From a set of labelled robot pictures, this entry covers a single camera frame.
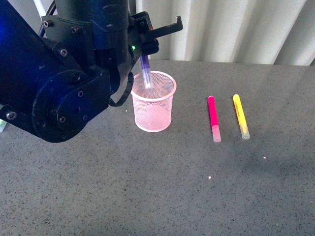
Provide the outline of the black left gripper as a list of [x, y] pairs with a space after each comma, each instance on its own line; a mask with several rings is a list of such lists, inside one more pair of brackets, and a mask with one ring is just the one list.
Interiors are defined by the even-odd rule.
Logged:
[[[181, 16], [176, 17], [175, 23], [154, 30], [150, 16], [146, 11], [134, 15], [129, 12], [128, 20], [129, 25], [127, 30], [127, 41], [128, 50], [130, 53], [128, 59], [130, 62], [128, 63], [127, 69], [129, 72], [140, 59], [140, 56], [152, 55], [159, 51], [159, 42], [156, 38], [170, 35], [183, 29]], [[146, 40], [143, 38], [143, 35], [149, 31], [150, 37], [155, 39]]]

